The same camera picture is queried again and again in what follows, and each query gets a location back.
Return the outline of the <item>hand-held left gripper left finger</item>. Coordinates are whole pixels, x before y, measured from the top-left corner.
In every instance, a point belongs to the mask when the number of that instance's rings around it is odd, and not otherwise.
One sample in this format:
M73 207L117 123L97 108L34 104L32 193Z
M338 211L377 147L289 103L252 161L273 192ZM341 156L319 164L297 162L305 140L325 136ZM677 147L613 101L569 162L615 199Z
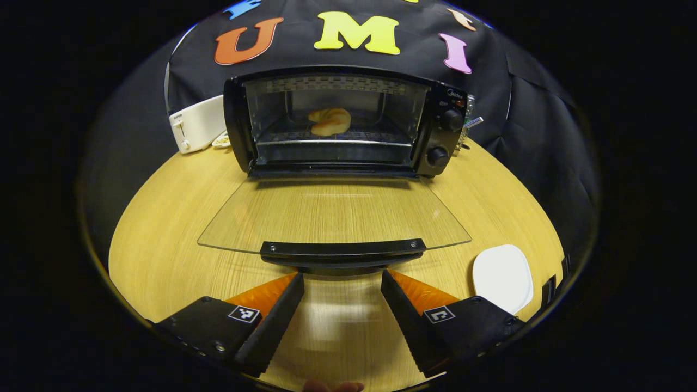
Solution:
M304 296L293 272L227 300L202 296L155 330L207 362L259 377L266 372Z

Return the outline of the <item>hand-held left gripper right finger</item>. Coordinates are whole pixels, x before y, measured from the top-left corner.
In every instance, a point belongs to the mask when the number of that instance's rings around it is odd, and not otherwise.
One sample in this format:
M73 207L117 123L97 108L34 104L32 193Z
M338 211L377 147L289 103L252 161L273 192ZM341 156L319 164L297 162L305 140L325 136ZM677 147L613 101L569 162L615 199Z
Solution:
M525 326L482 296L458 299L393 269L383 270L381 292L425 377L475 362Z

